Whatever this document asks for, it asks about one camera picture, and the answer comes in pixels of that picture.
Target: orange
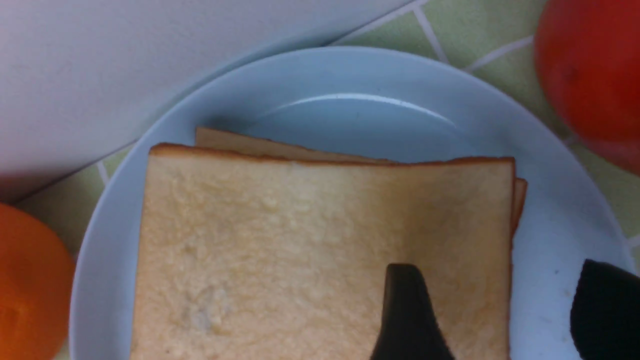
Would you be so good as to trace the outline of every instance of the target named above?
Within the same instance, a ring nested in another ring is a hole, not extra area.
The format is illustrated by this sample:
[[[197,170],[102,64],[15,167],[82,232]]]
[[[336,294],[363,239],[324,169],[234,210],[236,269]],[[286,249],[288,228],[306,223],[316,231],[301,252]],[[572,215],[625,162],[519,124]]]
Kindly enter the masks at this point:
[[[0,360],[51,360],[60,350],[74,267],[46,225],[0,204]]]

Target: persimmon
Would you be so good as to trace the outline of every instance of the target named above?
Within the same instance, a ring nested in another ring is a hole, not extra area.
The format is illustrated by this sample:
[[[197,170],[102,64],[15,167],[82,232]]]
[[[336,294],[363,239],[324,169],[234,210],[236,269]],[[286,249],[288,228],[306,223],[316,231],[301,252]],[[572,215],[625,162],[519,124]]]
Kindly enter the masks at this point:
[[[534,54],[560,117],[592,151],[640,174],[640,0],[549,0]]]
[[[45,224],[0,204],[1,360],[51,360],[60,350],[74,267]]]

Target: table surface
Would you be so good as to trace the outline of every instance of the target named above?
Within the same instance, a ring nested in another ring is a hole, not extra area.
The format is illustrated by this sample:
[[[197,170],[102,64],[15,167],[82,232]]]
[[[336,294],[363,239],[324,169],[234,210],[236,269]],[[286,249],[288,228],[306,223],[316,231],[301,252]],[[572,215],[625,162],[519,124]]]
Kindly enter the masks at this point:
[[[449,63],[523,104],[563,139],[609,200],[640,264],[640,177],[593,154],[572,136],[536,80],[532,41],[543,0],[428,0],[410,3],[334,45],[395,49]],[[93,209],[131,146],[17,204],[77,253]],[[65,346],[56,360],[69,359]]]

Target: plate rim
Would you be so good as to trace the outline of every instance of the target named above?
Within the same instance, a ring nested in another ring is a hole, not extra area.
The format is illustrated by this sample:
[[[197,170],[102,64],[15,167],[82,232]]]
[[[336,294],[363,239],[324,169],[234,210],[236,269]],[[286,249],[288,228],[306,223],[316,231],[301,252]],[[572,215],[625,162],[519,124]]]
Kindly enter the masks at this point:
[[[133,147],[131,148],[131,150],[129,151],[129,153],[127,153],[126,157],[123,159],[123,161],[119,164],[117,170],[115,171],[115,173],[111,176],[111,179],[109,181],[109,183],[107,184],[107,186],[104,188],[104,190],[102,191],[100,198],[98,200],[98,203],[96,204],[96,206],[94,207],[91,219],[87,225],[86,231],[84,233],[83,236],[83,241],[81,243],[81,248],[77,257],[77,262],[76,262],[76,271],[74,273],[74,281],[73,281],[73,286],[72,286],[72,294],[71,294],[71,301],[70,301],[70,316],[69,316],[69,332],[68,332],[68,348],[69,348],[69,352],[70,352],[70,358],[72,360],[78,360],[76,357],[76,347],[77,347],[77,343],[76,343],[76,337],[74,336],[75,333],[77,333],[77,329],[76,329],[76,318],[77,318],[77,302],[78,302],[78,296],[77,294],[78,292],[78,287],[80,286],[80,280],[79,280],[79,276],[78,274],[81,273],[81,270],[83,268],[84,263],[87,261],[87,252],[88,252],[88,246],[87,244],[91,243],[92,241],[97,241],[97,240],[92,240],[95,239],[95,237],[93,237],[93,232],[94,232],[94,228],[95,228],[95,223],[97,221],[97,219],[99,218],[99,215],[102,211],[102,208],[104,207],[104,202],[105,199],[107,199],[110,195],[111,192],[113,191],[113,187],[114,187],[114,183],[115,181],[117,181],[120,177],[120,173],[122,172],[122,169],[131,162],[131,158],[132,155],[139,152],[140,148],[143,147],[143,144],[145,143],[145,139],[151,137],[151,134],[155,133],[157,131],[157,129],[161,126],[164,125],[164,123],[167,121],[167,119],[170,119],[172,117],[172,114],[174,114],[175,112],[179,111],[181,108],[185,107],[185,105],[194,97],[198,97],[201,93],[207,91],[207,89],[210,86],[214,86],[215,83],[217,81],[220,81],[224,78],[227,78],[229,76],[233,76],[234,74],[244,71],[246,69],[250,69],[252,67],[258,67],[258,66],[265,66],[268,63],[274,62],[274,61],[280,61],[281,59],[285,59],[285,58],[289,58],[289,57],[295,57],[295,56],[314,56],[316,54],[320,54],[320,53],[344,53],[344,54],[348,54],[348,53],[352,53],[352,52],[360,52],[360,53],[369,53],[372,56],[375,56],[376,54],[381,54],[381,55],[387,55],[387,56],[395,56],[398,58],[407,58],[409,60],[412,61],[417,61],[417,62],[422,62],[424,64],[424,66],[427,67],[434,67],[442,72],[446,72],[448,76],[457,76],[459,78],[464,79],[465,81],[471,81],[473,82],[476,86],[480,86],[484,91],[487,92],[491,92],[492,96],[494,97],[501,97],[503,98],[505,101],[508,101],[511,103],[512,106],[516,106],[517,108],[519,108],[520,111],[528,114],[529,116],[526,117],[526,119],[523,119],[524,121],[528,121],[530,123],[532,123],[532,125],[537,126],[543,133],[545,133],[547,135],[547,137],[550,137],[550,141],[552,142],[556,142],[557,145],[560,145],[561,148],[563,149],[563,151],[566,151],[572,158],[572,161],[575,162],[575,165],[578,165],[578,167],[580,168],[580,173],[582,175],[582,177],[585,177],[586,183],[588,184],[588,186],[590,187],[590,192],[594,194],[594,196],[596,197],[596,199],[598,200],[598,202],[600,203],[601,207],[603,207],[605,216],[606,216],[606,220],[612,225],[612,229],[614,230],[614,232],[616,233],[616,237],[618,237],[618,241],[621,243],[621,248],[623,249],[624,253],[625,253],[625,258],[627,261],[627,270],[631,270],[631,272],[633,272],[634,274],[637,273],[636,267],[635,267],[635,261],[634,258],[632,257],[632,253],[631,253],[631,247],[630,244],[627,241],[627,237],[625,236],[622,227],[620,225],[620,223],[618,222],[618,219],[615,216],[615,213],[613,212],[613,209],[611,208],[611,205],[609,204],[609,201],[605,198],[604,194],[600,191],[599,187],[597,186],[597,184],[595,183],[595,181],[593,180],[593,178],[589,175],[588,171],[586,170],[585,166],[578,160],[578,158],[576,157],[575,153],[573,151],[571,151],[569,149],[569,147],[562,142],[562,140],[555,134],[553,133],[553,131],[551,131],[546,125],[544,125],[544,123],[542,123],[542,121],[536,117],[533,113],[531,113],[531,111],[529,111],[527,108],[524,107],[524,105],[520,104],[518,101],[516,101],[514,98],[512,98],[510,95],[505,94],[504,92],[500,91],[498,88],[496,88],[495,86],[483,81],[482,79],[479,79],[475,76],[473,76],[472,74],[469,74],[468,72],[462,71],[461,69],[458,69],[456,67],[453,67],[452,65],[446,64],[446,63],[442,63],[438,60],[434,60],[431,58],[427,58],[424,56],[420,56],[420,55],[416,55],[416,54],[411,54],[411,53],[404,53],[402,51],[396,51],[396,50],[391,50],[391,49],[383,49],[383,48],[377,48],[377,47],[363,47],[363,46],[343,46],[343,45],[338,45],[338,46],[328,46],[328,47],[313,47],[313,48],[308,48],[308,49],[300,49],[300,50],[295,50],[295,51],[289,51],[289,52],[285,52],[285,53],[280,53],[280,54],[276,54],[276,55],[272,55],[272,56],[268,56],[262,59],[259,59],[257,61],[253,61],[250,63],[247,63],[246,65],[242,65],[240,67],[236,67],[228,72],[224,72],[219,76],[213,76],[212,78],[210,78],[212,75],[209,74],[208,76],[206,76],[206,78],[209,78],[208,81],[206,81],[205,83],[201,84],[198,88],[196,88],[195,90],[193,90],[192,92],[190,92],[189,94],[187,94],[186,96],[182,97],[177,103],[175,103],[173,106],[171,106],[166,112],[164,112],[160,117],[158,117],[158,119],[144,132],[144,134],[139,137],[136,141],[135,144],[133,145]],[[220,71],[220,69],[218,70],[214,70],[212,73],[215,74],[217,71]]]

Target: toast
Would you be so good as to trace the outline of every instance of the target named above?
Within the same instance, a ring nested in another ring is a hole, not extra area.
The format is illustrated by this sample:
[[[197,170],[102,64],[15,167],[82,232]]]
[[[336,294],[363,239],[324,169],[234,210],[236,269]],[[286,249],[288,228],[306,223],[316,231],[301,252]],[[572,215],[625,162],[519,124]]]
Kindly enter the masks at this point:
[[[287,145],[267,139],[252,138],[245,135],[198,127],[196,129],[196,146],[209,149],[236,151],[252,156],[271,156],[288,160],[317,160],[317,161],[349,161],[358,163],[390,164],[393,161],[385,159],[371,159],[363,156],[337,154],[334,152],[315,151],[297,145]],[[524,209],[527,195],[527,181],[516,179],[513,187],[513,209],[511,213],[511,228],[515,234]]]
[[[368,359],[416,264],[458,359],[509,355],[513,159],[149,154],[131,360]]]

